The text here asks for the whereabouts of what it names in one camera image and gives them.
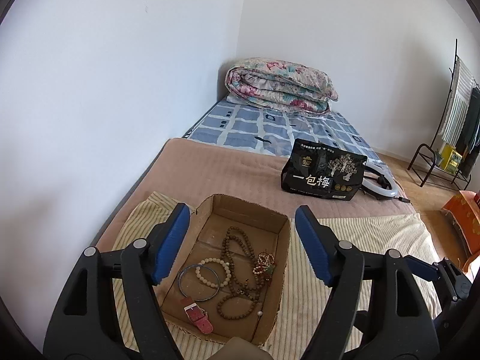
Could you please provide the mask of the black clothes rack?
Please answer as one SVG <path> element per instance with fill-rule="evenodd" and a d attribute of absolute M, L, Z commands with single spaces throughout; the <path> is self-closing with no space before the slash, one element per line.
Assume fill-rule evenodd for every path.
<path fill-rule="evenodd" d="M 468 188 L 472 180 L 471 175 L 459 169 L 462 159 L 456 157 L 456 144 L 467 121 L 477 82 L 457 53 L 450 74 L 447 100 L 435 133 L 430 142 L 419 144 L 407 167 L 421 188 L 432 185 L 455 191 Z"/>

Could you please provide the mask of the orange box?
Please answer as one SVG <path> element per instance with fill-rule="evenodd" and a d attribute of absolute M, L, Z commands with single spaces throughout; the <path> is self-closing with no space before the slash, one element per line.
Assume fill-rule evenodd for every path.
<path fill-rule="evenodd" d="M 461 190 L 442 207 L 445 215 L 450 215 L 459 229 L 466 261 L 462 271 L 467 272 L 470 264 L 479 257 L 479 196 L 472 191 Z"/>

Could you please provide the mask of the folded floral quilt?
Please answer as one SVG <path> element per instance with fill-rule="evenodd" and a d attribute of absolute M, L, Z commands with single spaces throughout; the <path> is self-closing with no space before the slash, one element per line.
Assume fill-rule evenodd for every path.
<path fill-rule="evenodd" d="M 241 59 L 226 73 L 224 85 L 231 100 L 314 116 L 328 114 L 338 100 L 325 72 L 280 59 Z"/>

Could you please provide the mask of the red string green pendant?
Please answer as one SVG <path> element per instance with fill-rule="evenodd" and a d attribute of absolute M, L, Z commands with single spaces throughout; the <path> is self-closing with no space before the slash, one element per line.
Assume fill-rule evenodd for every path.
<path fill-rule="evenodd" d="M 269 264 L 263 266 L 263 271 L 261 273 L 261 277 L 264 281 L 270 281 L 272 279 L 272 275 L 275 271 L 276 265 L 275 264 Z"/>

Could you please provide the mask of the black snack bag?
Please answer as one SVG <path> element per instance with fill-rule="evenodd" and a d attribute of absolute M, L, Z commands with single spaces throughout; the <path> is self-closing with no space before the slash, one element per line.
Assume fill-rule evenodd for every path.
<path fill-rule="evenodd" d="M 281 188 L 348 202 L 362 186 L 366 163 L 364 155 L 297 138 L 281 171 Z"/>

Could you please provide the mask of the thin blue bangle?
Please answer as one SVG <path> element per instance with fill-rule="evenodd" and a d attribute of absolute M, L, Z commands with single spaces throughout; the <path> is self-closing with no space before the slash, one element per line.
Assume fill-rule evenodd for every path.
<path fill-rule="evenodd" d="M 203 281 L 197 277 L 197 269 L 202 274 L 208 271 L 209 279 Z M 221 279 L 219 274 L 210 267 L 200 263 L 184 267 L 176 277 L 176 285 L 183 297 L 191 297 L 196 302 L 207 302 L 212 300 L 220 291 Z"/>

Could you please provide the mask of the pink brown blanket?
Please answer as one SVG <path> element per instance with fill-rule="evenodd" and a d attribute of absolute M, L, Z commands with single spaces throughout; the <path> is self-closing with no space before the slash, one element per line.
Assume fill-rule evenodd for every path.
<path fill-rule="evenodd" d="M 404 215 L 413 205 L 398 200 L 379 201 L 358 192 L 349 202 L 287 193 L 281 189 L 286 159 L 174 138 L 163 146 L 149 170 L 128 192 L 106 226 L 97 247 L 112 250 L 132 210 L 158 192 L 192 207 L 213 194 L 225 194 L 294 217 L 307 205 L 319 219 Z"/>

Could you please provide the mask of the striped hanging towel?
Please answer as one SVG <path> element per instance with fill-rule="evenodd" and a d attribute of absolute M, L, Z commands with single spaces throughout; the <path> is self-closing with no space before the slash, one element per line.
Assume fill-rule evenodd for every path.
<path fill-rule="evenodd" d="M 455 146 L 459 139 L 475 84 L 470 69 L 460 57 L 456 56 L 447 108 L 439 130 L 442 140 L 450 146 Z"/>

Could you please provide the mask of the blue checked bed sheet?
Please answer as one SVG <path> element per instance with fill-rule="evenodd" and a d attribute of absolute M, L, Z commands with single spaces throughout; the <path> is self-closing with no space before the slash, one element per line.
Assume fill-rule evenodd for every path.
<path fill-rule="evenodd" d="M 289 157 L 297 138 L 364 155 L 386 168 L 373 148 L 343 115 L 302 115 L 250 106 L 225 97 L 184 138 L 262 155 Z"/>

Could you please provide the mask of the cardboard box tray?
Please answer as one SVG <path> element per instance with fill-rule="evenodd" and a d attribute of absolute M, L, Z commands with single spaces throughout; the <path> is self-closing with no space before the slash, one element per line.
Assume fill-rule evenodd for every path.
<path fill-rule="evenodd" d="M 290 221 L 284 214 L 237 197 L 211 195 L 193 211 L 172 271 L 160 286 L 163 316 L 199 338 L 225 343 L 237 336 L 263 345 L 277 321 L 289 246 Z M 195 301 L 208 312 L 214 327 L 209 335 L 188 320 L 176 285 L 178 273 L 196 263 L 220 276 L 219 293 L 210 301 Z M 269 264 L 276 268 L 265 281 L 261 273 Z"/>

